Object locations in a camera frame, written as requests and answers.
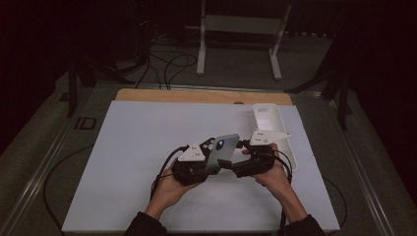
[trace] finger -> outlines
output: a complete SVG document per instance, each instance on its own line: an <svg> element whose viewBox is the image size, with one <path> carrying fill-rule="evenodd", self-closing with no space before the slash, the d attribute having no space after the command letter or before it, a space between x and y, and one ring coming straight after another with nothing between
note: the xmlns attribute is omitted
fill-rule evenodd
<svg viewBox="0 0 417 236"><path fill-rule="evenodd" d="M282 165L281 162L279 162L278 160L275 160L275 162L273 163L274 166L278 166L279 168L283 168L284 166Z"/></svg>
<svg viewBox="0 0 417 236"><path fill-rule="evenodd" d="M270 146L270 148L272 148L274 150L278 150L278 145L276 143L272 143L269 146Z"/></svg>
<svg viewBox="0 0 417 236"><path fill-rule="evenodd" d="M172 174L171 167L169 167L169 169L165 169L162 173L162 175L169 175L169 174Z"/></svg>

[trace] person's left hand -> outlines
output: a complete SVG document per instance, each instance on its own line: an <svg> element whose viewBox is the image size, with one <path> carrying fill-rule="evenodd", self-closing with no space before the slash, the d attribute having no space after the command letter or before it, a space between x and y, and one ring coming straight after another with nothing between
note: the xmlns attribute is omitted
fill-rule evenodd
<svg viewBox="0 0 417 236"><path fill-rule="evenodd" d="M189 190L197 187L199 184L183 186L178 181L175 180L172 176L172 166L176 159L172 162L171 166L168 169L163 171L162 177L159 181L159 184L153 194L152 199L150 200L145 213L149 216L159 220L163 211L168 207L171 207L178 203L183 195Z"/></svg>

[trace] black sleeve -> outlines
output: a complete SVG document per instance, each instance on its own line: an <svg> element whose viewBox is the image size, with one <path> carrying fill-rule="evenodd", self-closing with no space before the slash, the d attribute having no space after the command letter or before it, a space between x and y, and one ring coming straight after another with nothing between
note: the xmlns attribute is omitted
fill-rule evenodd
<svg viewBox="0 0 417 236"><path fill-rule="evenodd" d="M149 215L139 212L132 220L129 228L126 230L125 236L164 236L166 228L156 219Z"/></svg>
<svg viewBox="0 0 417 236"><path fill-rule="evenodd" d="M278 236L326 236L319 223L310 214L301 221L296 221L285 226L285 234L279 229Z"/></svg>

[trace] metal frame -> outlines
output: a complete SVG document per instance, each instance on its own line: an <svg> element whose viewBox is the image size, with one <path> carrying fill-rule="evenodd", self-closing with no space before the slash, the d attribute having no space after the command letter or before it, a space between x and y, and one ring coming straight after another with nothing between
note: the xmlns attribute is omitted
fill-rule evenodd
<svg viewBox="0 0 417 236"><path fill-rule="evenodd" d="M16 230L19 228L19 225L22 223L24 217L31 207L31 204L36 198L37 193L42 188L43 182L45 181L49 170L53 167L53 164L58 159L62 146L67 139L67 135L69 131L73 129L74 124L76 123L76 117L81 113L82 108L89 101L89 96L91 93L92 88L84 88L81 92L80 106L74 109L74 116L67 118L63 127L49 148L47 154L37 167L36 171L28 180L28 183L25 186L21 196L17 200L17 203L0 227L1 236L9 236L16 233Z"/></svg>
<svg viewBox="0 0 417 236"><path fill-rule="evenodd" d="M269 59L272 66L273 78L282 79L276 52L284 35L291 5L285 8L282 19L247 18L206 14L206 0L202 0L202 17L200 26L200 50L197 62L197 75L202 76L206 64L206 30L264 33L276 35L275 45L269 49Z"/></svg>
<svg viewBox="0 0 417 236"><path fill-rule="evenodd" d="M383 209L381 204L380 198L375 191L374 187L369 180L368 174L365 170L364 165L362 164L361 158L355 151L355 148L350 141L349 135L346 131L342 130L339 122L337 120L337 106L334 100L330 102L326 102L326 106L328 108L328 112L330 113L330 117L333 121L336 130L339 132L339 135L342 137L344 141L344 145L349 154L349 162L352 165L353 173L355 174L359 187L362 190L362 193L365 197L365 201L368 204L369 210L372 214L372 217L375 219L375 223L377 224L378 229L380 230L381 235L395 235L391 224L387 218L387 214Z"/></svg>

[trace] wooden board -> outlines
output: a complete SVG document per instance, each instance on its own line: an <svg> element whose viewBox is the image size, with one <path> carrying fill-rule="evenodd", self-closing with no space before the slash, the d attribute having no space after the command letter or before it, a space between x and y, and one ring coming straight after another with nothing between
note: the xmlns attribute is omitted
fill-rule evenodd
<svg viewBox="0 0 417 236"><path fill-rule="evenodd" d="M292 105L291 98L285 93L248 92L248 91L213 91L213 90L160 90L123 88L117 93L116 100L162 101L162 102L196 102L233 104L274 103Z"/></svg>

